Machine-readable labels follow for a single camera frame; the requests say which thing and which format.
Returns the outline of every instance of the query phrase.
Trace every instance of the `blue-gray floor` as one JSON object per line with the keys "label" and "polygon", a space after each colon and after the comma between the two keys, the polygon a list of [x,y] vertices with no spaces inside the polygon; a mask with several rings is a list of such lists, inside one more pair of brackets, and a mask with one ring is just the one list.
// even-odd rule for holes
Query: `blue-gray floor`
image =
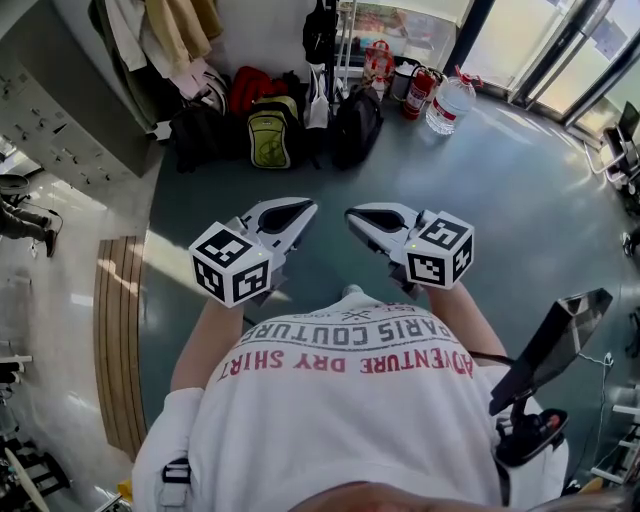
{"label": "blue-gray floor", "polygon": [[[310,164],[282,172],[220,162],[179,175],[168,152],[143,275],[140,375],[149,424],[162,409],[173,365],[204,303],[190,285],[186,248],[212,222],[281,196],[311,197],[320,211],[287,264],[283,293],[262,309],[249,307],[253,320],[325,307],[347,283],[381,300],[409,301],[386,277],[385,259],[350,234],[343,220],[351,206],[401,202],[416,210],[445,210],[475,226],[476,259],[464,283],[511,356],[519,354],[555,299],[606,288],[614,300],[585,353],[598,359],[613,353],[607,393],[628,385],[628,313],[640,293],[638,270],[623,255],[619,236],[632,221],[604,176],[589,172],[581,146],[546,120],[483,98],[442,144],[428,137],[422,119],[405,121],[397,108],[384,114],[368,160],[346,172],[326,157],[319,170]],[[537,395],[544,406],[571,415],[570,473],[590,430],[582,466],[594,458],[597,423],[590,427],[599,417],[601,384],[602,368],[577,360]],[[612,436],[606,434],[605,445]]]}

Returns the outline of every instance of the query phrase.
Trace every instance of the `black buckle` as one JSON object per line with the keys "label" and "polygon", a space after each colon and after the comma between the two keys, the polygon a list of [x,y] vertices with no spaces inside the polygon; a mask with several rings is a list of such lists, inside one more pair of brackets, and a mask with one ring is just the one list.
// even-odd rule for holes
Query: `black buckle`
{"label": "black buckle", "polygon": [[162,481],[166,484],[189,484],[191,483],[191,466],[185,457],[170,462],[162,469]]}

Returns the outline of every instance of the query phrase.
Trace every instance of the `glass door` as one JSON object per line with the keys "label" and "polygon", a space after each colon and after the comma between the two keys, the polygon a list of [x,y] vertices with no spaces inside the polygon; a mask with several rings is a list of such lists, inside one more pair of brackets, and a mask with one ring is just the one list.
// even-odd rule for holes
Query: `glass door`
{"label": "glass door", "polygon": [[603,2],[582,34],[572,41],[556,65],[528,94],[528,107],[538,102],[564,117],[627,47],[638,30],[640,3],[637,0]]}
{"label": "glass door", "polygon": [[462,71],[482,77],[481,92],[564,123],[636,44],[640,2],[495,0],[481,26],[468,31]]}
{"label": "glass door", "polygon": [[[636,109],[640,109],[640,87],[638,84],[640,84],[640,60],[634,62],[613,88],[577,119],[576,126],[594,139],[599,140],[605,128],[614,126],[620,120],[627,101]],[[634,141],[640,143],[638,131],[636,131]]]}
{"label": "glass door", "polygon": [[579,0],[495,0],[462,71],[513,91]]}

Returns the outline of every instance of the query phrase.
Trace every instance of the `shoe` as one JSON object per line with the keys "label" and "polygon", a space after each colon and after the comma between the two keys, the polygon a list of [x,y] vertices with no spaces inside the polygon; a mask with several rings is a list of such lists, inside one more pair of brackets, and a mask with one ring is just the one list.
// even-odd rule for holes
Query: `shoe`
{"label": "shoe", "polygon": [[347,295],[351,295],[352,293],[364,293],[364,290],[357,284],[348,284],[344,287],[344,290],[342,290],[342,298],[344,299]]}
{"label": "shoe", "polygon": [[47,258],[51,258],[56,250],[57,236],[58,234],[53,229],[47,230],[47,232],[44,234],[44,243],[47,246]]}
{"label": "shoe", "polygon": [[624,251],[624,253],[627,256],[632,256],[632,252],[631,252],[631,237],[629,236],[629,233],[622,233],[622,235],[620,235],[620,240],[622,241],[622,250]]}

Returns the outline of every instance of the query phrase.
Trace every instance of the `red backpack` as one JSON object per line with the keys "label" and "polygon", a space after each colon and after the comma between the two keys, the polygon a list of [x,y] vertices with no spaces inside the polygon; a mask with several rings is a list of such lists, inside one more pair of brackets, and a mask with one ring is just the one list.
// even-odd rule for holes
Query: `red backpack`
{"label": "red backpack", "polygon": [[229,110],[236,116],[246,117],[253,103],[265,95],[287,94],[282,80],[273,82],[265,72],[250,66],[241,67],[236,73],[229,96]]}

